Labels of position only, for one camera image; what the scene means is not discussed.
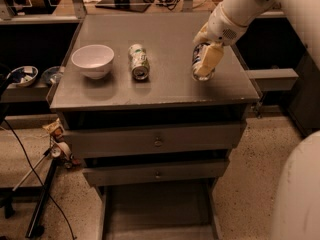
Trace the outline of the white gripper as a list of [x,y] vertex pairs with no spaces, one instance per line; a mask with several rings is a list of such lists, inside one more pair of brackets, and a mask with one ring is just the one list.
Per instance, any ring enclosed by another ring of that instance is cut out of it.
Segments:
[[[193,39],[193,73],[208,76],[224,55],[224,46],[235,44],[248,27],[235,23],[219,3]],[[208,39],[218,43],[207,43]]]

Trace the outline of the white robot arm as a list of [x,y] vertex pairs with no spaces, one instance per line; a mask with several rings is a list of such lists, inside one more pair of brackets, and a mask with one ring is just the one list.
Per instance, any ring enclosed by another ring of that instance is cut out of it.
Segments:
[[307,137],[288,157],[278,184],[270,240],[320,240],[320,0],[223,0],[194,38],[204,44],[193,75],[211,76],[223,56],[223,48],[234,44],[249,24],[274,5],[306,45],[307,58],[297,93],[288,110]]

